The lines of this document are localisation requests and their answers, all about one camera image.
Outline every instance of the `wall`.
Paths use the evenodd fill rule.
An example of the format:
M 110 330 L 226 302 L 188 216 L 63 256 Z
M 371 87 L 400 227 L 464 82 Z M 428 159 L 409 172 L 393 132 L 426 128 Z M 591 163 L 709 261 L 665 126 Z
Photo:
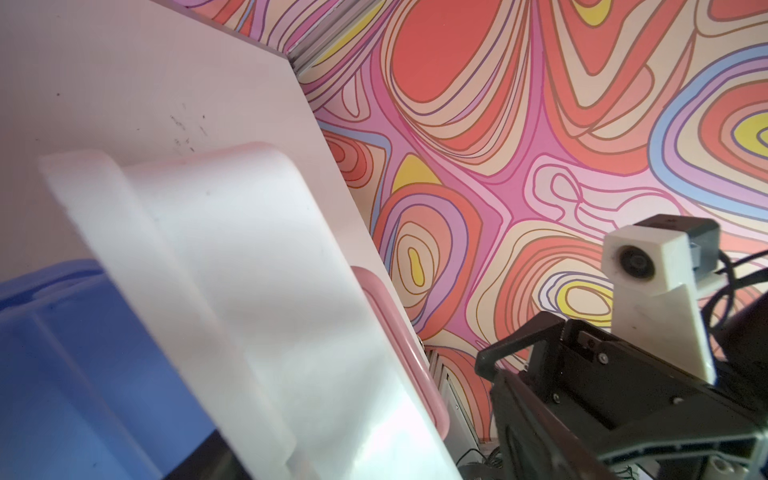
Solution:
M 288 54 L 341 0 L 174 0 L 192 12 Z
M 765 2 L 385 9 L 300 81 L 481 437 L 494 432 L 478 349 L 542 310 L 610 326 L 605 233 L 674 213 L 716 218 L 734 258 L 768 247 Z

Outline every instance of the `white plastic container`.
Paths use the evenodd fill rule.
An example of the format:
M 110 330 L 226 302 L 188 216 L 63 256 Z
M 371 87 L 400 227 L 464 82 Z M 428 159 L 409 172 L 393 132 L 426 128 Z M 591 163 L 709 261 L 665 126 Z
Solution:
M 300 174 L 248 144 L 41 159 L 59 203 L 250 474 L 459 475 Z

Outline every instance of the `camera lens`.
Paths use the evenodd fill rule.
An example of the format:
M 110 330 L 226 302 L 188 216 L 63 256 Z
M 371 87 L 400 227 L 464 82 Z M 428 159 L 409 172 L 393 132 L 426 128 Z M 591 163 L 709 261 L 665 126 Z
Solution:
M 625 247 L 619 256 L 619 263 L 634 278 L 648 279 L 656 273 L 654 261 L 637 247 Z

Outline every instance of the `blue container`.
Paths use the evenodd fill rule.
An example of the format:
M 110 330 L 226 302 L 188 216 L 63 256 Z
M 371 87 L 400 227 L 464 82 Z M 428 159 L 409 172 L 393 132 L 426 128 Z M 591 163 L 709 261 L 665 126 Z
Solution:
M 0 478 L 156 480 L 213 431 L 97 262 L 0 283 Z

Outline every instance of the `psychedelic swirl pattern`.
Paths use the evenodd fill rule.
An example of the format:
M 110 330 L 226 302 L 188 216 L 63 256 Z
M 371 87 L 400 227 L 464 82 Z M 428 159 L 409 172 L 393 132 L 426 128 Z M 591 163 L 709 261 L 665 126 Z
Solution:
M 285 51 L 335 2 L 195 5 Z M 684 214 L 768 248 L 763 0 L 381 0 L 299 80 L 481 439 L 479 349 L 541 311 L 610 327 L 607 232 Z
M 174 0 L 198 15 L 288 54 L 341 0 Z

